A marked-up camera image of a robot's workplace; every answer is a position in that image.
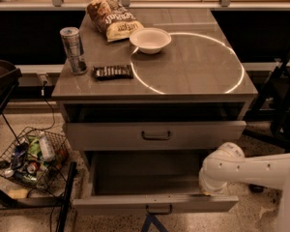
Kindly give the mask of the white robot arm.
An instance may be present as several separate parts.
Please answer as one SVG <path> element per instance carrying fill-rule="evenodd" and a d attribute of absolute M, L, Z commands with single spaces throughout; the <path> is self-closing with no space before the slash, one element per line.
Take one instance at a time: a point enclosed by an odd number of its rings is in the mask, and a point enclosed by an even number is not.
<path fill-rule="evenodd" d="M 223 143 L 203 160 L 199 185 L 211 195 L 230 182 L 281 190 L 276 232 L 290 232 L 290 153 L 246 158 L 237 144 Z"/>

